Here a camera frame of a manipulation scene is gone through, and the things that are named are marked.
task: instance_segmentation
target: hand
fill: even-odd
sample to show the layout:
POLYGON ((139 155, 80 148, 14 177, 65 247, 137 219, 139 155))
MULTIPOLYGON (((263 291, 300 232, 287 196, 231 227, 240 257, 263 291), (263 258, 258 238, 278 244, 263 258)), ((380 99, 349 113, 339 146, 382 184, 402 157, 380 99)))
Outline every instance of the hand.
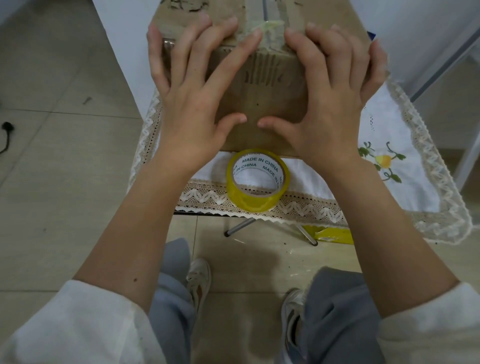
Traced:
POLYGON ((154 159, 172 166, 186 179, 218 153, 236 124, 247 121, 244 114, 233 113, 215 124, 215 114, 235 74, 257 49, 262 39, 259 29, 240 42, 205 80, 212 51, 237 28, 235 17, 212 26, 210 17, 201 13, 172 50, 170 84, 161 58, 162 35, 154 24, 148 27, 150 69, 163 103, 160 144, 154 159))
POLYGON ((359 160, 360 113, 386 79, 387 54, 378 41, 366 49, 337 26, 323 30, 309 24, 306 35, 285 31, 287 44, 305 66, 309 99, 305 117, 298 124, 265 117, 258 126, 284 137, 305 163, 325 177, 359 160), (370 61, 371 75, 364 83, 370 61))

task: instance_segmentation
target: shoe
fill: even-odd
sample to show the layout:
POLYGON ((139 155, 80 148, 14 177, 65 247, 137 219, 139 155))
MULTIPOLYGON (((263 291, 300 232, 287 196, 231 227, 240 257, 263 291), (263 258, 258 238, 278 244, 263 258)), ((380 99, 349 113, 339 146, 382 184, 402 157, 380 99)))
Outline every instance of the shoe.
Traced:
POLYGON ((211 282, 212 273, 208 262, 202 258, 195 259, 192 264, 190 264, 190 271, 187 275, 187 289, 192 295, 197 316, 200 315, 205 298, 210 290, 211 282))
POLYGON ((303 291, 292 289, 282 303, 282 342, 280 355, 277 357, 276 364, 303 364, 306 360, 302 357, 296 340, 292 338, 295 335, 295 323, 301 320, 303 312, 303 291))

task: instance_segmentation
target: roll of adhesive tape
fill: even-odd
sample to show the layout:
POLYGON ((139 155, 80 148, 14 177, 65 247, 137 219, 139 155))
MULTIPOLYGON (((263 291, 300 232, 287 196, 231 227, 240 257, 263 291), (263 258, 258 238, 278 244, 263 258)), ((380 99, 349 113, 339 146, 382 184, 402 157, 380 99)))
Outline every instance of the roll of adhesive tape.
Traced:
POLYGON ((233 204, 249 212, 264 212, 274 207, 288 188, 290 173, 286 164, 275 154, 262 149, 238 152, 228 163, 227 194, 233 204), (258 169, 267 173, 276 189, 266 194, 252 194, 240 188, 235 176, 246 169, 258 169))

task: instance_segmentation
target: white shirt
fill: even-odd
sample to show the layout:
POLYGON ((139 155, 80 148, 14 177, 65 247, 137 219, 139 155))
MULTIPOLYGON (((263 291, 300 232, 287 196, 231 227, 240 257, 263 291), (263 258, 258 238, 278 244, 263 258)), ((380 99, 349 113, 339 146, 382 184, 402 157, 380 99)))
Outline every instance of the white shirt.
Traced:
MULTIPOLYGON (((378 342, 387 363, 480 363, 480 296, 461 283, 384 319, 378 342)), ((75 280, 12 335, 0 349, 0 361, 166 363, 138 305, 75 280)))

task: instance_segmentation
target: pant leg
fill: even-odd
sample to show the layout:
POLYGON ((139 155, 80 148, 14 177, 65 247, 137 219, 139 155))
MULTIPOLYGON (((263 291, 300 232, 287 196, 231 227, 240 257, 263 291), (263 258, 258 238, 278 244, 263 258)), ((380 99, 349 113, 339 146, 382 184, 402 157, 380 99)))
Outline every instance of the pant leg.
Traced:
POLYGON ((189 269, 187 241, 167 243, 148 318, 168 364, 190 364, 190 336, 196 311, 186 289, 189 269))
POLYGON ((380 315, 361 273, 322 268, 307 292, 300 351, 309 364, 384 363, 380 315))

